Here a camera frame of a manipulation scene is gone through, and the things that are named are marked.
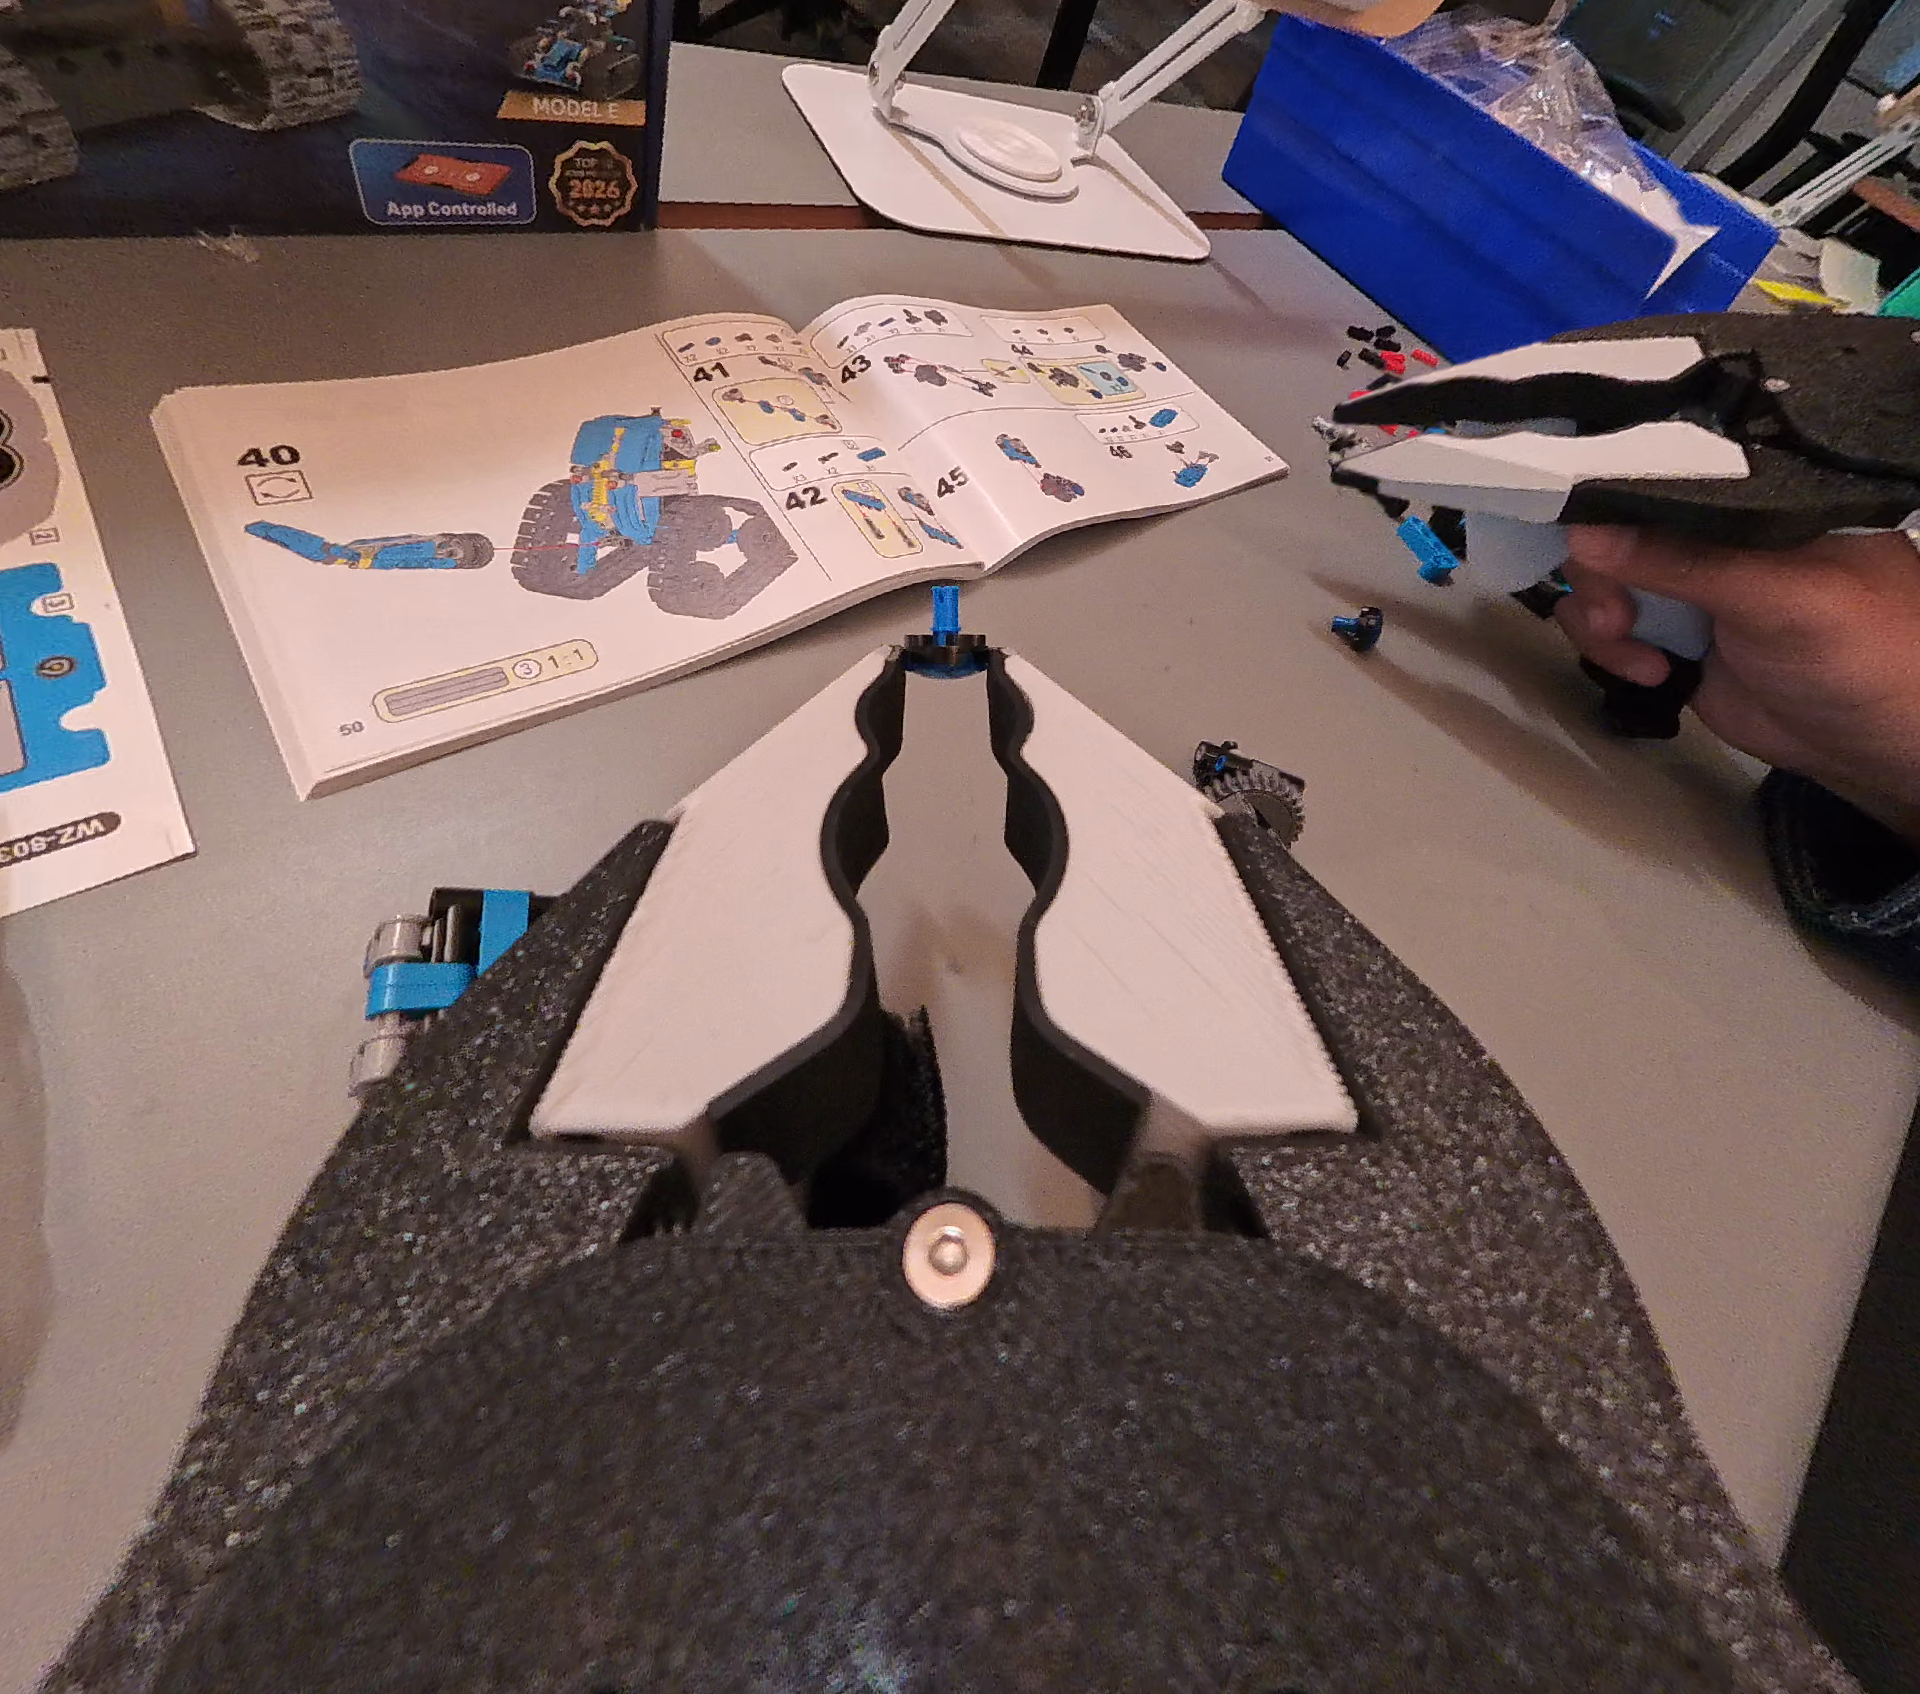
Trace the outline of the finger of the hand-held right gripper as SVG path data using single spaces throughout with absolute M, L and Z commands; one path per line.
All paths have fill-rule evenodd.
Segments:
M 1556 522 L 1583 483 L 1738 483 L 1747 475 L 1738 440 L 1684 419 L 1591 434 L 1427 432 L 1332 466 L 1339 486 L 1528 525 Z
M 1609 434 L 1671 419 L 1715 425 L 1715 365 L 1699 342 L 1608 336 L 1535 342 L 1390 383 L 1334 410 L 1332 434 L 1543 421 L 1569 422 L 1576 434 Z

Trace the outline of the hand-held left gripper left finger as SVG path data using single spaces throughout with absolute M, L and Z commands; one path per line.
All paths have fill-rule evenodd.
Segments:
M 865 655 L 674 809 L 532 1137 L 839 1149 L 865 1125 L 883 1034 L 858 890 L 890 842 L 903 681 Z

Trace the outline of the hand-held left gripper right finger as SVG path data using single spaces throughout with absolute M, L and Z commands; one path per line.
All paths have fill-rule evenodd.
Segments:
M 1043 1149 L 1110 1195 L 1136 1155 L 1350 1137 L 1359 1113 L 1246 890 L 1222 818 L 1017 655 L 988 665 L 1019 921 L 1012 1083 Z

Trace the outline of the grey gear brick assembly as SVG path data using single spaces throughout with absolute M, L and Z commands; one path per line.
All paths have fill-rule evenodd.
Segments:
M 1251 818 L 1289 848 L 1305 823 L 1305 782 L 1243 753 L 1236 742 L 1201 742 L 1192 754 L 1198 792 L 1233 816 Z

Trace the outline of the white desk lamp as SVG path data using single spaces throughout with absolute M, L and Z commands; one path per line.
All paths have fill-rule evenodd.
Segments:
M 1443 0 L 1206 0 L 1072 114 L 907 82 L 956 2 L 905 0 L 863 81 L 836 67 L 783 71 L 787 96 L 852 193 L 925 235 L 1201 261 L 1207 236 L 1110 143 L 1116 127 L 1270 13 L 1391 41 Z

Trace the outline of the person's right hand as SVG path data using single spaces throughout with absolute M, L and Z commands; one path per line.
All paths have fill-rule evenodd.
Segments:
M 1918 557 L 1906 534 L 1735 553 L 1573 527 L 1565 578 L 1558 626 L 1582 658 L 1636 685 L 1663 682 L 1668 656 L 1638 641 L 1631 592 L 1699 608 L 1714 624 L 1691 697 L 1704 727 L 1918 841 Z

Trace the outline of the pile of small brick parts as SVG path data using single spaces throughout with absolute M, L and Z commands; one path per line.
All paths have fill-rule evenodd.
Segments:
M 1479 429 L 1466 421 L 1445 425 L 1433 419 L 1408 419 L 1404 412 L 1390 412 L 1385 422 L 1351 422 L 1348 409 L 1367 402 L 1390 388 L 1411 387 L 1426 375 L 1437 372 L 1440 356 L 1417 339 L 1405 335 L 1393 323 L 1377 327 L 1350 324 L 1345 345 L 1335 355 L 1335 369 L 1354 375 L 1354 387 L 1341 396 L 1339 409 L 1330 417 L 1318 417 L 1312 422 L 1319 436 L 1332 468 L 1379 451 L 1387 442 L 1408 440 L 1420 434 L 1479 434 Z M 1429 586 L 1450 586 L 1457 575 L 1491 578 L 1491 554 L 1470 559 L 1470 531 L 1461 509 L 1427 507 L 1416 509 L 1411 498 L 1372 492 L 1369 501 L 1391 525 L 1395 538 L 1411 554 L 1417 578 Z

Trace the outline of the blue plastic bin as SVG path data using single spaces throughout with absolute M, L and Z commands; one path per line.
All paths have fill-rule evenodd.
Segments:
M 1565 332 L 1719 312 L 1774 227 L 1639 149 L 1711 238 L 1671 242 L 1634 211 L 1374 39 L 1282 16 L 1224 180 L 1452 360 Z

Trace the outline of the crumpled clear plastic bag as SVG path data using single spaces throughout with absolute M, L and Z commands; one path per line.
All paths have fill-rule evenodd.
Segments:
M 1649 176 L 1586 56 L 1547 27 L 1452 11 L 1390 48 L 1678 247 L 1691 250 L 1709 236 Z

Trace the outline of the black blue brick assembly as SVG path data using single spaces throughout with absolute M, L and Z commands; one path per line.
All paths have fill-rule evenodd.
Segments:
M 418 916 L 382 922 L 363 955 L 365 1032 L 348 1089 L 362 1098 L 391 1078 L 409 1040 L 450 1008 L 550 906 L 530 890 L 439 889 Z

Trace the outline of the instruction booklet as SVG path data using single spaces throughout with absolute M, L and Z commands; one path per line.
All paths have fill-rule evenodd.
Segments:
M 301 799 L 1284 461 L 1110 307 L 863 297 L 154 431 Z

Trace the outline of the blue sticker sheet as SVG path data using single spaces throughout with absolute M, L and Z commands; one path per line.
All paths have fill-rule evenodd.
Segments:
M 194 841 L 50 372 L 1 332 L 1 914 Z

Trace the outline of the aluminium profile rail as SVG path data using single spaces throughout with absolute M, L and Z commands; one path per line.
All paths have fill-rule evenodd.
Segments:
M 1815 173 L 1782 201 L 1767 204 L 1764 219 L 1782 232 L 1800 229 L 1851 194 L 1858 182 L 1899 161 L 1915 143 L 1918 84 L 1911 84 L 1904 94 L 1879 103 L 1876 129 L 1860 147 L 1841 155 L 1830 169 Z

